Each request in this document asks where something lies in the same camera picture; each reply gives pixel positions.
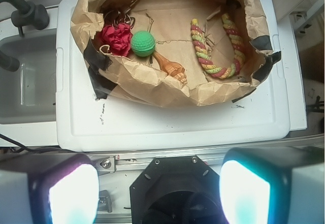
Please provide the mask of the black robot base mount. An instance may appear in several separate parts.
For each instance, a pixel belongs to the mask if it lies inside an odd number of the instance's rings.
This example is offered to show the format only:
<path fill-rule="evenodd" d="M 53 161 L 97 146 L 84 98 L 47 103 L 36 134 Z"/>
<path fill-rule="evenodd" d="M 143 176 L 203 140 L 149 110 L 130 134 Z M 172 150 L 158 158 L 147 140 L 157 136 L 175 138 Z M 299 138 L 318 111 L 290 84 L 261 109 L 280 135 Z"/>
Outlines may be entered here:
<path fill-rule="evenodd" d="M 129 193 L 132 223 L 227 223 L 219 175 L 196 155 L 154 158 Z"/>

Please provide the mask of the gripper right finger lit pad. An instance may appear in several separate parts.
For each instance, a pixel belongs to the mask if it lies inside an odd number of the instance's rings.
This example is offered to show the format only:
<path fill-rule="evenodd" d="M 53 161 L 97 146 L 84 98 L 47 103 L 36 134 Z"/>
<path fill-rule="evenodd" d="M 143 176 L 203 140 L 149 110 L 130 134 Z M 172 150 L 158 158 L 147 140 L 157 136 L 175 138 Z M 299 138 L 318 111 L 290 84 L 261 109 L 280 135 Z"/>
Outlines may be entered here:
<path fill-rule="evenodd" d="M 324 149 L 233 148 L 219 191 L 229 223 L 324 223 Z"/>

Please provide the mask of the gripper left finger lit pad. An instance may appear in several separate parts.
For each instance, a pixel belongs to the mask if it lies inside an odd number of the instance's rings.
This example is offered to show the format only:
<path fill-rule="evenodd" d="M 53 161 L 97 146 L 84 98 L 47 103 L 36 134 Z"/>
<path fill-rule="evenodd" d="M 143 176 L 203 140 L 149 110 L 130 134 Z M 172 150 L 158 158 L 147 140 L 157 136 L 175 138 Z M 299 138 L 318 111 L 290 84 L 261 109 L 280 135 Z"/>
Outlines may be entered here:
<path fill-rule="evenodd" d="M 1 155 L 1 223 L 94 223 L 98 201 L 83 153 Z"/>

